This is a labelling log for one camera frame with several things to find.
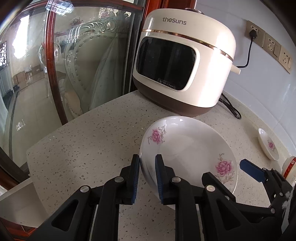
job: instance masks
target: wall outlet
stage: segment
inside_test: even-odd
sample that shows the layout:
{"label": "wall outlet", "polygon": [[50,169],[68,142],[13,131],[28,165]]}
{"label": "wall outlet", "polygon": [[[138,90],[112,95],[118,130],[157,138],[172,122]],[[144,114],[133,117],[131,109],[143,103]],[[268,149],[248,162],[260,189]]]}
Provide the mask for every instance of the wall outlet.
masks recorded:
{"label": "wall outlet", "polygon": [[290,74],[292,66],[292,56],[283,46],[281,47],[278,61]]}
{"label": "wall outlet", "polygon": [[251,21],[247,21],[247,26],[246,26],[246,31],[244,33],[244,35],[250,38],[250,31],[251,30],[255,30],[257,33],[257,37],[254,39],[254,42],[256,44],[258,44],[260,47],[263,46],[263,41],[264,41],[264,37],[265,37],[265,31],[262,28],[259,28],[256,24],[252,23]]}
{"label": "wall outlet", "polygon": [[263,49],[269,53],[275,60],[279,59],[281,45],[268,33],[265,33]]}

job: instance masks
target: rice cooker display window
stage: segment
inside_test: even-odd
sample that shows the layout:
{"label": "rice cooker display window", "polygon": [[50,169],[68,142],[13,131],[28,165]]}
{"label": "rice cooker display window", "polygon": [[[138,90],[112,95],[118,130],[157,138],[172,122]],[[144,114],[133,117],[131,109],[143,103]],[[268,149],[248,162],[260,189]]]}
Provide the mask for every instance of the rice cooker display window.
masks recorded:
{"label": "rice cooker display window", "polygon": [[141,41],[137,72],[174,90],[188,83],[194,62],[193,48],[169,40],[145,37]]}

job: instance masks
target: cardboard box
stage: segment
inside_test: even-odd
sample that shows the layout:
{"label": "cardboard box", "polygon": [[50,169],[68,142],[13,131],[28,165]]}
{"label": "cardboard box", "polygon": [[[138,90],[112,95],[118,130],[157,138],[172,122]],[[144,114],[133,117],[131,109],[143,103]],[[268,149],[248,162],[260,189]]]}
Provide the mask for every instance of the cardboard box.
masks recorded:
{"label": "cardboard box", "polygon": [[13,86],[15,86],[15,85],[18,84],[17,75],[15,75],[15,76],[12,77],[12,81],[13,81]]}
{"label": "cardboard box", "polygon": [[30,79],[32,77],[32,71],[26,72],[26,80]]}
{"label": "cardboard box", "polygon": [[32,75],[36,75],[39,72],[41,72],[41,66],[40,65],[36,65],[35,67],[32,67]]}
{"label": "cardboard box", "polygon": [[25,75],[25,71],[19,72],[17,74],[17,81],[20,84],[21,82],[26,82],[26,75]]}

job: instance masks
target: small white dish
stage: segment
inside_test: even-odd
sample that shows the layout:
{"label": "small white dish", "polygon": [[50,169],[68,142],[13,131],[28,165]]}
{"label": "small white dish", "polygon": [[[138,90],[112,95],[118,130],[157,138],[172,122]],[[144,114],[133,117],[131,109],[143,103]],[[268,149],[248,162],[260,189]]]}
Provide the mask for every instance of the small white dish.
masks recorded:
{"label": "small white dish", "polygon": [[258,140],[265,155],[270,160],[278,161],[279,153],[276,149],[276,145],[274,144],[273,140],[268,136],[266,131],[264,131],[261,128],[258,129]]}
{"label": "small white dish", "polygon": [[211,172],[230,192],[237,185],[237,163],[223,137],[207,124],[185,116],[169,116],[154,122],[140,147],[140,164],[147,183],[158,196],[155,156],[176,176],[203,187],[202,175]]}

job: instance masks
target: white countertop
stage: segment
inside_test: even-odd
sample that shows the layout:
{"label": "white countertop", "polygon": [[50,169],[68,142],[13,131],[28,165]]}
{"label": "white countertop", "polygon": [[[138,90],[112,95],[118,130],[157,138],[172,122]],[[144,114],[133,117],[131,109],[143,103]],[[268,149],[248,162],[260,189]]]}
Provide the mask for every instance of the white countertop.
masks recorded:
{"label": "white countertop", "polygon": [[[237,164],[246,158],[259,167],[276,167],[263,153],[257,129],[265,129],[280,154],[280,166],[289,155],[278,138],[249,109],[232,99],[242,119],[221,103],[195,117],[219,132],[234,153]],[[144,98],[138,91],[103,104],[57,129],[27,151],[28,166],[37,194],[46,211],[54,212],[83,185],[101,186],[131,163],[146,129],[156,120],[175,115]],[[237,202],[269,206],[264,187],[238,166],[234,192]],[[120,240],[174,240],[174,210],[163,206],[152,193],[142,172],[136,203],[120,206]]]}

